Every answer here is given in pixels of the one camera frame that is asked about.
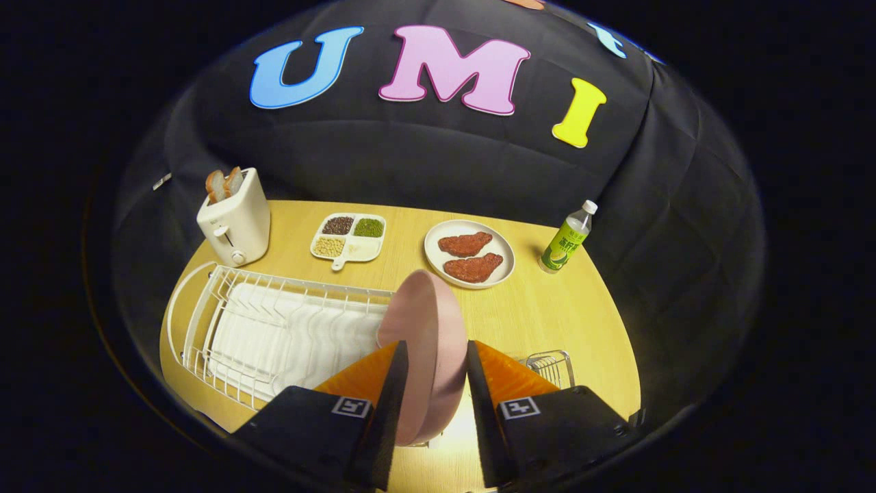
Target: letter i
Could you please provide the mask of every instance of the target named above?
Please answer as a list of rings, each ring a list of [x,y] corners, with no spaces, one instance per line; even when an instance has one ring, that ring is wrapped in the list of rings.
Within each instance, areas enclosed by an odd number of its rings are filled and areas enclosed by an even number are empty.
[[[554,137],[578,148],[587,146],[587,129],[593,121],[600,104],[607,100],[603,91],[595,85],[577,77],[572,78],[575,97],[569,105],[569,111],[562,122],[554,125]]]

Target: letter m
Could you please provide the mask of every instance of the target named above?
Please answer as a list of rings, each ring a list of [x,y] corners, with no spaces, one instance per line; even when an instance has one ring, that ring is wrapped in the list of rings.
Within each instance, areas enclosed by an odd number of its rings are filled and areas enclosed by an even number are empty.
[[[495,115],[514,113],[511,102],[514,78],[520,63],[529,58],[529,51],[522,46],[491,39],[463,57],[441,27],[405,25],[396,29],[395,34],[403,39],[399,63],[392,82],[380,88],[380,97],[388,101],[420,101],[426,97],[426,88],[420,85],[420,73],[425,68],[442,103],[477,77],[475,88],[463,95],[463,104]]]

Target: round plate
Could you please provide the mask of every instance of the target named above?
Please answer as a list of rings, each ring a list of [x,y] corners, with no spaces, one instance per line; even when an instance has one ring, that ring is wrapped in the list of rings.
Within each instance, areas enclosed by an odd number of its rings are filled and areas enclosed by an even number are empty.
[[[444,272],[444,262],[460,260],[461,257],[455,257],[451,254],[448,254],[447,252],[442,252],[441,249],[438,247],[438,240],[441,238],[446,238],[448,236],[475,234],[477,232],[487,232],[492,235],[493,239],[490,241],[490,243],[484,245],[484,247],[481,248],[481,251],[478,252],[475,256],[483,257],[486,254],[498,254],[502,255],[504,260],[502,261],[502,264],[499,265],[496,270],[494,270],[492,274],[490,274],[490,277],[484,282],[460,281],[452,275],[448,275],[446,272]],[[432,266],[432,269],[434,269],[435,273],[437,273],[443,280],[462,288],[490,288],[507,279],[511,275],[511,272],[514,271],[514,251],[511,249],[511,245],[508,244],[508,241],[505,240],[505,238],[501,234],[499,234],[489,226],[482,225],[474,221],[468,221],[465,219],[453,219],[435,225],[431,230],[429,230],[428,233],[426,233],[426,239],[423,241],[423,247],[426,249],[426,258],[428,258],[429,264]]]
[[[450,287],[425,269],[411,273],[392,296],[378,328],[378,346],[407,341],[407,380],[396,445],[438,436],[456,414],[465,385],[468,336]]]

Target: white toaster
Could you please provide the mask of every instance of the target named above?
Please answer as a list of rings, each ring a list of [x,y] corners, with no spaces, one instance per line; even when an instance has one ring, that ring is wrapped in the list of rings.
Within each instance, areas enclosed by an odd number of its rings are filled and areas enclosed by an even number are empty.
[[[241,173],[240,190],[215,204],[205,198],[197,219],[222,263],[230,267],[260,259],[268,249],[271,231],[271,210],[256,169]]]

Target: white plate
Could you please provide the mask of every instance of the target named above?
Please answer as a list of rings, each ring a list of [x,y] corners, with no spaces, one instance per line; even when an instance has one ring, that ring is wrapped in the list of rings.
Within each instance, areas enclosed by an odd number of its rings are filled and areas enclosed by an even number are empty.
[[[466,282],[460,281],[455,277],[448,275],[444,272],[444,262],[446,261],[456,261],[460,260],[461,257],[455,257],[447,252],[442,252],[438,247],[438,240],[441,238],[446,238],[448,236],[460,236],[463,234],[475,234],[477,232],[487,232],[492,235],[493,239],[490,243],[484,245],[481,248],[481,251],[478,252],[476,257],[483,257],[486,254],[498,254],[502,255],[503,261],[502,264],[499,265],[496,270],[490,274],[490,277],[484,282]],[[467,221],[464,219],[454,219],[451,221],[444,221],[438,225],[433,226],[432,229],[426,233],[426,238],[423,241],[423,247],[426,249],[426,258],[429,260],[429,264],[432,266],[432,269],[437,273],[442,279],[451,284],[455,284],[456,286],[460,286],[463,288],[469,289],[486,289],[500,282],[504,281],[511,275],[511,272],[514,271],[514,251],[511,249],[511,245],[508,244],[508,241],[505,238],[490,228],[489,226],[482,225],[480,223],[476,223],[474,221]]]
[[[322,232],[322,228],[326,227],[326,223],[332,218],[353,218],[353,224],[350,226],[350,230],[347,234],[327,234]],[[384,230],[383,234],[380,235],[379,238],[372,238],[369,236],[355,236],[353,232],[356,230],[356,225],[359,224],[361,219],[376,219],[383,223]],[[328,257],[326,255],[319,255],[316,253],[314,248],[316,247],[316,242],[319,241],[319,238],[340,238],[343,239],[343,250],[341,251],[341,255],[338,257]],[[343,268],[343,264],[345,262],[367,262],[373,261],[378,258],[380,255],[380,250],[383,248],[383,240],[386,237],[386,219],[381,216],[375,216],[374,214],[353,214],[351,212],[338,212],[336,214],[331,214],[322,220],[322,224],[320,227],[316,229],[316,234],[314,235],[313,240],[310,242],[310,253],[314,257],[318,257],[321,259],[327,259],[332,262],[331,268],[332,270],[341,270]],[[364,249],[366,254],[362,254],[356,256],[353,250],[356,249]]]

